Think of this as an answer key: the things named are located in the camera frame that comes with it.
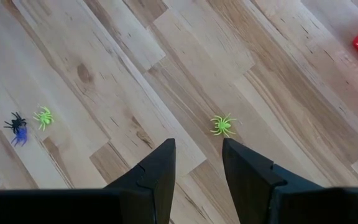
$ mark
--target plastic spider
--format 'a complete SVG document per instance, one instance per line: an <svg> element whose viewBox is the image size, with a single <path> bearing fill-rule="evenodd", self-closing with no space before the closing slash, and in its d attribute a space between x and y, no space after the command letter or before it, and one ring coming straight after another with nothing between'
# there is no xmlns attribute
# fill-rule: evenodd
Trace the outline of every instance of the plastic spider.
<svg viewBox="0 0 358 224"><path fill-rule="evenodd" d="M211 121L217 121L216 124L216 130L215 131L211 131L212 133L215 133L214 135L220 135L220 134L225 134L228 138L230 137L228 135L228 133L230 134L235 134L231 131L229 131L229 128L231 127L230 121L235 121L237 119L228 119L228 117L230 116L230 114L228 114L225 118L222 118L218 115L215 115L213 119L211 119Z"/></svg>
<svg viewBox="0 0 358 224"><path fill-rule="evenodd" d="M34 112L36 117L33 117L33 118L41 123L39 129L42 128L42 130L45 131L46 125L50 125L55 121L53 120L53 116L50 114L50 111L46 106L41 106L41 108L44 109L45 112L41 112L39 114Z"/></svg>
<svg viewBox="0 0 358 224"><path fill-rule="evenodd" d="M23 142L22 146L24 146L24 144L27 142L27 128L26 127L19 128L17 130L16 137L11 141L11 144L15 140L16 140L15 147L16 147L17 143L19 143L19 142Z"/></svg>
<svg viewBox="0 0 358 224"><path fill-rule="evenodd" d="M21 127L22 125L26 126L26 122L25 119L23 119L22 117L20 117L20 115L16 112L16 114L12 113L13 116L15 116L15 120L12 120L12 124L9 124L8 122L5 121L6 124L8 124L9 126L4 126L4 128L10 128L13 130L13 133L16 134L17 131L19 130L19 127Z"/></svg>

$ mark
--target purple spider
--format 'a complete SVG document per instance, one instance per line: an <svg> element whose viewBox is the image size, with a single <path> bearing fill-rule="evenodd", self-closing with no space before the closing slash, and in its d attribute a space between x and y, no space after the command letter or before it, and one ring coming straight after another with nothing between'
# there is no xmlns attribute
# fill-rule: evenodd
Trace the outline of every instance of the purple spider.
<svg viewBox="0 0 358 224"><path fill-rule="evenodd" d="M16 133L16 137L12 140L11 144L16 140L15 147L17 143L23 142L22 146L27 142L27 128L19 128Z"/></svg>

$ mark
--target wood grain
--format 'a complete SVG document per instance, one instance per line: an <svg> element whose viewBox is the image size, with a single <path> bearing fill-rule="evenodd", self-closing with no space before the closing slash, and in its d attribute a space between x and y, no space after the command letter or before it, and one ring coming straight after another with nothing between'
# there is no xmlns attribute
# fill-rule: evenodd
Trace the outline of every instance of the wood grain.
<svg viewBox="0 0 358 224"><path fill-rule="evenodd" d="M239 223L209 131L229 113L278 165L358 186L357 34L358 0L2 0L0 189L102 188L175 138L170 223Z"/></svg>

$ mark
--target black spider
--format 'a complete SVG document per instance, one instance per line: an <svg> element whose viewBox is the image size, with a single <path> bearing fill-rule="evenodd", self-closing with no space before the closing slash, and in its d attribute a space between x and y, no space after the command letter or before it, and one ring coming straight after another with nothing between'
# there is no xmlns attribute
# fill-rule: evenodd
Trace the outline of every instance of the black spider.
<svg viewBox="0 0 358 224"><path fill-rule="evenodd" d="M15 116L15 120L12 120L12 124L9 124L8 122L5 121L5 123L7 123L9 126L4 126L4 128L10 128L13 130L13 133L16 134L19 131L19 127L21 127L22 125L26 126L26 122L25 119L23 119L22 117L20 117L20 115L16 112L16 114L12 113L13 116Z"/></svg>

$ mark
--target green spider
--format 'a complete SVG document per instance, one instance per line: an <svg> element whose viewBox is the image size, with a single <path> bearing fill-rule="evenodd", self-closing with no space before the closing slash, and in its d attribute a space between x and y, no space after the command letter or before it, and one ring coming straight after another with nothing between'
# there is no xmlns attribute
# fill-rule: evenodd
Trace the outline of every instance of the green spider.
<svg viewBox="0 0 358 224"><path fill-rule="evenodd" d="M46 125L50 125L55 121L53 120L53 116L50 114L50 111L46 106L41 106L41 108L44 109L44 112L41 112L39 114L34 112L36 117L33 117L33 118L41 123L39 129L42 128L42 130L45 131Z"/></svg>
<svg viewBox="0 0 358 224"><path fill-rule="evenodd" d="M211 119L211 121L217 121L216 124L216 130L215 131L211 131L212 133L216 133L214 135L220 135L220 134L225 134L228 138L230 137L228 135L228 133L230 134L235 134L231 131L229 131L229 128L231 127L230 121L235 121L237 119L228 119L230 116L230 114L228 114L225 118L222 118L218 115L215 115L213 119Z"/></svg>

